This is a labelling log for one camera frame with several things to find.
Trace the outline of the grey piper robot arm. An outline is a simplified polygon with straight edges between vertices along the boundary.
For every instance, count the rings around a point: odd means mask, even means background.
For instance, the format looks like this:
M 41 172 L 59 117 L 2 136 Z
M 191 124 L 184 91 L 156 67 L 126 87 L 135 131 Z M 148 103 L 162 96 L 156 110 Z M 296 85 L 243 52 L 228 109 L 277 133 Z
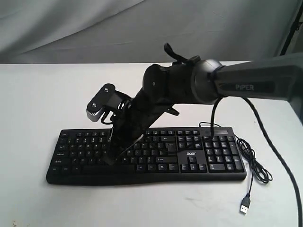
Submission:
M 230 66 L 215 60 L 149 66 L 142 88 L 114 120 L 104 161 L 114 164 L 173 105 L 213 105 L 229 96 L 285 101 L 302 98 L 302 54 Z

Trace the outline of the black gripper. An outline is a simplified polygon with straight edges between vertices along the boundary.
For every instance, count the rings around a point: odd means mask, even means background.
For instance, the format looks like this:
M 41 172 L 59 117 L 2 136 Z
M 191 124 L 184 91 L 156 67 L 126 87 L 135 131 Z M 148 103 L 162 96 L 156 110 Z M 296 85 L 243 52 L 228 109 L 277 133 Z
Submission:
M 128 100 L 121 113 L 115 113 L 111 120 L 107 148 L 104 151 L 104 161 L 113 165 L 135 143 L 143 138 L 147 130 L 163 113 L 178 116 L 171 103 L 154 103 L 140 90 L 137 95 Z

